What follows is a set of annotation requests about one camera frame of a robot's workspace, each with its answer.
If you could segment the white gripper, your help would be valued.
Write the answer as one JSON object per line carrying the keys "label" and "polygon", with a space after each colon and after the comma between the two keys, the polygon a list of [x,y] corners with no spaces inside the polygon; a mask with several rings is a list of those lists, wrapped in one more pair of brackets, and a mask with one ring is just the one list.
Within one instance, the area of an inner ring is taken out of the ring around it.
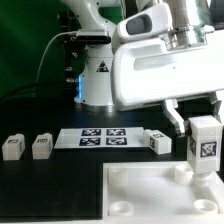
{"label": "white gripper", "polygon": [[177,136],[184,137],[177,100],[212,92],[213,115],[224,124],[224,91],[217,91],[224,89],[224,31],[209,34],[207,41],[176,50],[168,50],[158,38],[122,45],[111,69],[114,105],[130,110],[164,101],[164,115]]}

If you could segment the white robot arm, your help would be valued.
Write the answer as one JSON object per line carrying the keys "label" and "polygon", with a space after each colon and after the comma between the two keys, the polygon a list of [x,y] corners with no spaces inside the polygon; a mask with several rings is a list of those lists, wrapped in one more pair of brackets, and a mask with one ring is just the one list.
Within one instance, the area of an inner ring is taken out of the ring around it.
{"label": "white robot arm", "polygon": [[224,125],[224,30],[209,0],[61,0],[87,43],[82,100],[131,110],[160,105],[179,136],[180,101],[208,97]]}

